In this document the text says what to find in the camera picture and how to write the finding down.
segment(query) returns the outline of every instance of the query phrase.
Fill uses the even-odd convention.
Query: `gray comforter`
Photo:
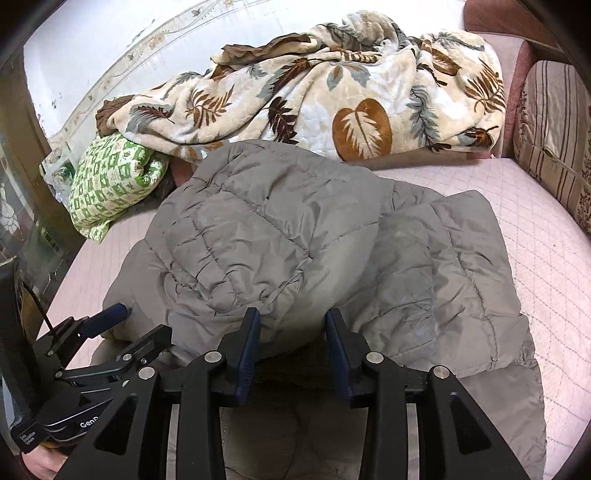
[[[530,476],[542,478],[540,370],[500,228],[478,192],[444,197],[298,147],[232,144],[162,203],[104,306],[116,302],[132,307],[116,338],[170,325],[180,364],[217,347],[254,306],[263,315],[265,374],[291,374],[302,392],[319,386],[323,364],[310,345],[322,343],[323,316],[339,306],[373,350],[412,368],[447,365],[462,377]],[[319,399],[307,395],[275,393],[232,421],[222,415],[231,478],[356,478],[362,428],[344,433],[356,423],[340,416],[351,413],[325,408],[322,421],[334,428],[308,438]],[[253,396],[256,405],[256,389]],[[253,439],[257,411],[263,424],[291,425],[293,417],[295,426],[262,427]],[[243,437],[249,447],[237,442]],[[329,452],[302,447],[326,442]],[[269,445],[280,452],[269,455]]]

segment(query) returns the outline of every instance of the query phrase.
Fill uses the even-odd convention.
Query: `hand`
[[[22,454],[22,461],[29,471],[40,480],[53,480],[68,459],[58,450],[39,445],[30,453]]]

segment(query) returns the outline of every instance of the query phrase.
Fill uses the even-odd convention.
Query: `silver bolt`
[[[155,374],[156,370],[154,370],[152,367],[143,367],[143,369],[138,372],[138,377],[140,377],[142,380],[148,380]]]
[[[216,364],[221,359],[222,359],[222,354],[220,352],[218,352],[217,350],[214,350],[213,352],[207,352],[205,354],[205,361],[208,364]]]
[[[370,352],[365,358],[370,364],[380,364],[384,361],[384,356],[379,352]]]
[[[444,367],[442,365],[438,365],[433,369],[433,374],[437,377],[437,378],[447,378],[449,377],[449,370],[447,369],[447,367]]]

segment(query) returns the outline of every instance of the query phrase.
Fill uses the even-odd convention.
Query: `mattress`
[[[548,438],[544,476],[552,478],[591,420],[591,241],[514,160],[492,158],[378,174],[445,195],[474,189],[490,201],[535,340]],[[51,304],[52,322],[101,310],[126,253],[143,238],[156,207],[142,202],[114,224],[102,244],[84,244]],[[99,341],[88,341],[71,367],[89,365]]]

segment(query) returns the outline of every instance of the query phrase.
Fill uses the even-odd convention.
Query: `floral blanket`
[[[485,151],[505,120],[501,65],[478,35],[407,37],[369,11],[262,47],[226,45],[108,119],[127,139],[199,162],[260,138],[344,161],[427,147]]]

